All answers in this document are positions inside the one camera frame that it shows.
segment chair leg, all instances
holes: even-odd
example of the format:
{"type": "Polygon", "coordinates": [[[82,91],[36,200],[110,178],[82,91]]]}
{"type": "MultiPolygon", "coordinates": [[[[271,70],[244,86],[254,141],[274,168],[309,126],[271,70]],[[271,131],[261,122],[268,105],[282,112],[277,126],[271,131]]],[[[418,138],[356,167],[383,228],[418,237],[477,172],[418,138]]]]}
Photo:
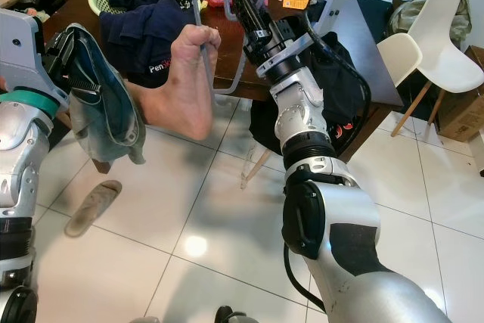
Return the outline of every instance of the chair leg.
{"type": "Polygon", "coordinates": [[[428,81],[425,84],[425,86],[423,87],[422,91],[420,91],[420,93],[418,94],[418,96],[415,98],[414,102],[412,102],[412,104],[408,108],[407,112],[405,113],[405,115],[400,120],[400,123],[393,130],[392,136],[395,136],[399,132],[399,130],[401,129],[401,127],[403,126],[403,124],[405,124],[405,121],[407,121],[407,119],[411,115],[411,113],[414,112],[414,110],[417,107],[418,103],[422,101],[422,98],[424,98],[424,96],[427,93],[427,91],[429,91],[431,85],[432,85],[431,81],[428,81]]]}
{"type": "Polygon", "coordinates": [[[262,165],[267,162],[267,159],[271,156],[272,151],[270,149],[265,149],[264,154],[260,157],[260,159],[257,161],[256,165],[250,170],[249,174],[247,177],[245,177],[245,182],[248,183],[249,180],[254,177],[254,175],[259,171],[259,169],[262,168],[262,165]]]}
{"type": "Polygon", "coordinates": [[[444,98],[444,96],[445,96],[445,90],[440,89],[439,97],[437,98],[436,104],[433,106],[433,110],[432,110],[432,113],[430,114],[430,118],[427,125],[431,125],[434,119],[436,118],[437,111],[439,111],[440,104],[442,103],[442,99],[444,98]]]}

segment brown table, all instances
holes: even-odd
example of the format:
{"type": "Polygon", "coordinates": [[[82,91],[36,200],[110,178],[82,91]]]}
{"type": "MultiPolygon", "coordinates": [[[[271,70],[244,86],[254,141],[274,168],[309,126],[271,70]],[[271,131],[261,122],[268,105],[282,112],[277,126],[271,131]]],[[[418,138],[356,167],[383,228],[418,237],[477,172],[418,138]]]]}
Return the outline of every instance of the brown table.
{"type": "MultiPolygon", "coordinates": [[[[295,14],[297,11],[282,8],[282,2],[268,0],[269,11],[274,19],[295,14]]],[[[87,0],[69,0],[44,23],[44,39],[49,40],[70,23],[82,24],[98,41],[101,39],[99,19],[91,11],[87,0]]],[[[202,11],[202,22],[219,30],[222,45],[219,49],[214,86],[224,89],[230,86],[237,69],[242,49],[243,30],[235,22],[225,19],[223,8],[207,8],[202,11]]],[[[365,140],[381,124],[391,110],[399,110],[402,100],[393,85],[370,30],[356,0],[347,0],[334,31],[352,56],[355,68],[368,81],[372,104],[370,116],[356,140],[348,147],[341,159],[348,161],[365,140]]],[[[255,67],[247,62],[239,86],[233,95],[254,100],[269,97],[269,84],[256,75],[255,67]]]]}

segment white tile floor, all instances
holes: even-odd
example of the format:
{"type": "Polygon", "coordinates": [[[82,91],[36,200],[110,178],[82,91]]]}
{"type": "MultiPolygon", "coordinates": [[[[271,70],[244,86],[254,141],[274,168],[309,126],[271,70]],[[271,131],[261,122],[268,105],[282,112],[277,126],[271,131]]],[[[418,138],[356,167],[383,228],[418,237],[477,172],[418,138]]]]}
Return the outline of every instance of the white tile floor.
{"type": "MultiPolygon", "coordinates": [[[[238,99],[221,99],[228,104],[216,109],[206,141],[149,129],[143,166],[123,158],[99,175],[72,135],[48,155],[34,218],[38,323],[210,322],[225,304],[261,323],[327,322],[282,266],[281,158],[269,158],[242,191],[250,115],[238,99]],[[69,215],[105,179],[122,182],[120,196],[84,236],[66,238],[69,215]]],[[[422,120],[410,118],[392,138],[400,117],[390,114],[349,163],[378,203],[379,256],[454,322],[482,321],[484,179],[467,144],[422,120]]],[[[252,161],[262,152],[257,146],[252,161]]],[[[291,259],[317,293],[302,260],[291,259]]]]}

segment laundry basket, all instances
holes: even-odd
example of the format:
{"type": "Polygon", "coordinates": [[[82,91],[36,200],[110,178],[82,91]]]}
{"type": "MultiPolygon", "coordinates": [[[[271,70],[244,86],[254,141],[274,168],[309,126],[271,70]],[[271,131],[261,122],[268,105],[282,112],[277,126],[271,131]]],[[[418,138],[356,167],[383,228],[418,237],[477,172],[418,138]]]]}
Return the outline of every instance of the laundry basket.
{"type": "Polygon", "coordinates": [[[99,16],[99,13],[102,11],[112,14],[121,14],[126,12],[125,8],[112,8],[109,5],[108,0],[88,0],[88,3],[91,10],[94,11],[97,16],[99,16]]]}

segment slipper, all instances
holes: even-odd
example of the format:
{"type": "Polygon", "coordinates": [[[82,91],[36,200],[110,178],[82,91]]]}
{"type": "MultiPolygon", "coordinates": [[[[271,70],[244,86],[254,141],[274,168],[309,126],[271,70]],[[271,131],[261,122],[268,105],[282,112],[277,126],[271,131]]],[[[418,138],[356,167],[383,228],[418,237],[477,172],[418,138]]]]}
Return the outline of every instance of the slipper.
{"type": "Polygon", "coordinates": [[[97,185],[73,214],[64,233],[71,238],[85,234],[92,223],[112,204],[121,189],[118,181],[105,181],[97,185]]]}

